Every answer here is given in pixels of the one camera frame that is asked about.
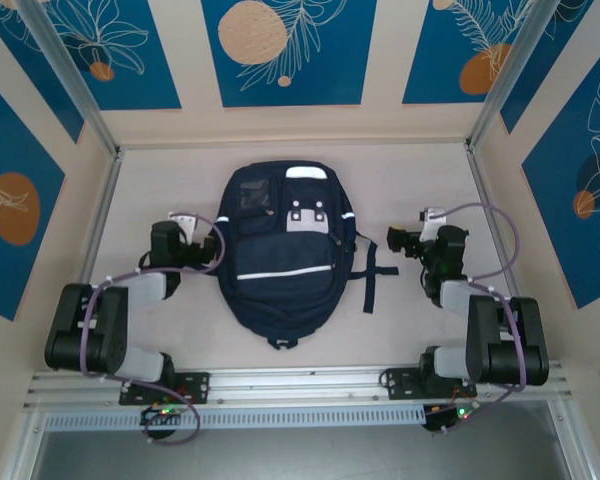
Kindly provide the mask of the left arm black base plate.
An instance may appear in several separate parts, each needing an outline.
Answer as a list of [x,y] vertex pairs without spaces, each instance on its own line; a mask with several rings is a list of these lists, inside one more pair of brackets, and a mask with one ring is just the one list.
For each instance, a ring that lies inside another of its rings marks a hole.
[[[197,405],[207,403],[209,383],[210,374],[208,372],[184,372],[175,373],[171,380],[162,381],[161,385],[175,391],[190,403]],[[120,390],[118,402],[123,406],[183,405],[183,402],[172,394],[133,383],[125,385]]]

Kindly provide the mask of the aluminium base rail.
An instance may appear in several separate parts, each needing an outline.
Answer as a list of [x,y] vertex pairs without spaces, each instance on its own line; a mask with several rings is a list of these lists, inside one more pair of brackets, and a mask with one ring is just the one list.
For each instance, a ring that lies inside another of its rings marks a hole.
[[[390,402],[383,366],[211,369],[203,397],[210,408],[359,406]],[[43,412],[120,409],[121,386],[74,372],[37,372],[23,409]]]

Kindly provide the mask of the navy blue backpack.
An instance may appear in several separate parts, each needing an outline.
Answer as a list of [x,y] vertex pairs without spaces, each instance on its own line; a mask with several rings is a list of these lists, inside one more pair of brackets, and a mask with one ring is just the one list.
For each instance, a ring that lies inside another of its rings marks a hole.
[[314,161],[278,160],[236,170],[215,221],[225,254],[215,273],[237,321],[270,346],[292,349],[322,327],[347,284],[365,282],[363,310],[372,313],[376,279],[396,276],[376,262],[355,271],[357,240],[351,202],[334,170]]

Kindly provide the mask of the aluminium table side rail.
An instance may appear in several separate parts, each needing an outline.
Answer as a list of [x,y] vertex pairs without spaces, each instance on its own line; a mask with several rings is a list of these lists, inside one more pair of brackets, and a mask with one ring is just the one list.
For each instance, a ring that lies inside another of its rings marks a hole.
[[[498,270],[471,276],[468,282],[474,290],[494,296],[497,300],[503,302],[505,319],[508,322],[509,331],[513,337],[518,361],[527,361],[528,356],[534,357],[536,355],[538,348],[533,341],[537,337],[537,330],[542,331],[542,329],[537,326],[539,320],[537,302],[531,297],[520,295],[516,279],[514,278],[513,265],[520,253],[519,232],[513,219],[504,210],[490,202],[491,198],[489,197],[486,180],[483,178],[476,155],[468,152],[467,147],[466,155],[480,198],[478,203],[471,204],[471,206],[484,210],[500,262]],[[497,217],[501,218],[509,226],[513,234],[513,250],[511,252],[507,251],[502,229],[496,220]],[[511,294],[509,300],[506,300],[504,295],[488,285],[488,280],[500,276],[506,281],[508,291]]]
[[60,295],[51,329],[45,344],[44,359],[54,369],[80,371],[81,333],[77,326],[84,319],[89,295],[95,290],[91,278],[100,248],[102,235],[119,178],[124,153],[119,149],[110,164],[105,183],[89,227],[87,250],[78,274],[77,283],[67,284]]

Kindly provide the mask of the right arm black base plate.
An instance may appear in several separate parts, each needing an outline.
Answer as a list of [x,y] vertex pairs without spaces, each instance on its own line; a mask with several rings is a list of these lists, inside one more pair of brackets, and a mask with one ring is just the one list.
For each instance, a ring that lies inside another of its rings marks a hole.
[[474,398],[477,389],[461,379],[439,377],[419,368],[388,368],[379,376],[379,384],[388,391],[390,400],[451,399],[458,395]]

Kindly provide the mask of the aluminium corner post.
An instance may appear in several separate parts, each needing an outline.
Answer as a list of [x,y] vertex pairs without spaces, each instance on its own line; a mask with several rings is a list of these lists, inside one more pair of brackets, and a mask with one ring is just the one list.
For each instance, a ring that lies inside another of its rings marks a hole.
[[552,19],[560,0],[534,0],[531,11],[514,40],[505,63],[487,94],[479,115],[466,141],[467,151],[474,154],[484,140],[491,124],[509,97],[511,90],[537,43],[545,27]]
[[54,74],[91,127],[103,150],[113,159],[118,157],[119,145],[107,126],[100,108],[69,51],[37,0],[13,0],[20,17],[34,38]]

